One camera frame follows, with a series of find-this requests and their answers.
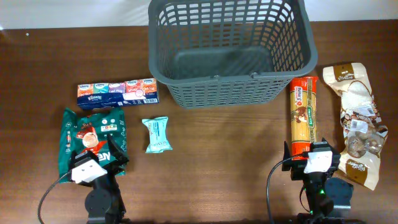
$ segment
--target pasta package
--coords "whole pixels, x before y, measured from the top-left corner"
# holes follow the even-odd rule
[[[346,147],[338,168],[350,179],[374,190],[388,129],[381,125],[365,66],[349,63],[327,67],[323,69],[323,79],[341,97],[340,122]]]
[[[318,77],[293,78],[290,83],[290,123],[292,125],[292,155],[310,151],[317,141],[316,108]]]

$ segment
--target white wall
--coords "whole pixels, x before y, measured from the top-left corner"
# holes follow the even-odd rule
[[[150,0],[0,0],[0,27],[146,26],[149,3]],[[398,19],[398,0],[305,0],[305,5],[311,21]]]

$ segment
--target wooden table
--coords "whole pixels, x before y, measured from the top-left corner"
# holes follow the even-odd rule
[[[350,217],[398,219],[398,21],[313,22],[319,52],[311,75],[338,62],[362,62],[390,135],[375,191],[354,184]],[[66,107],[79,111],[76,85],[151,77],[147,27],[4,30],[0,36],[0,223],[38,223],[37,204],[58,177]],[[318,82],[318,136],[344,148],[340,98]],[[160,86],[159,105],[126,107],[127,176],[118,177],[126,217],[156,222],[267,220],[266,177],[290,138],[289,96],[265,105],[185,110]],[[168,116],[174,150],[145,154],[143,118]],[[301,182],[278,170],[275,217],[303,212]],[[85,223],[89,188],[62,184],[44,202],[46,223]]]

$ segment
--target green snack bag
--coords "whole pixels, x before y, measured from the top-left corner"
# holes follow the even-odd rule
[[[62,130],[60,138],[60,153],[58,168],[60,177],[68,172],[70,156],[73,151],[80,154],[92,151],[98,156],[101,167],[115,160],[109,152],[107,135],[112,135],[116,144],[127,154],[126,126],[124,112],[114,108],[109,114],[93,114],[79,118],[72,110],[63,112]]]

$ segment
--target tissue pack box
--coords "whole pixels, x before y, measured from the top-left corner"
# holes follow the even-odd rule
[[[83,110],[152,103],[159,103],[159,92],[154,78],[78,85],[77,104]]]

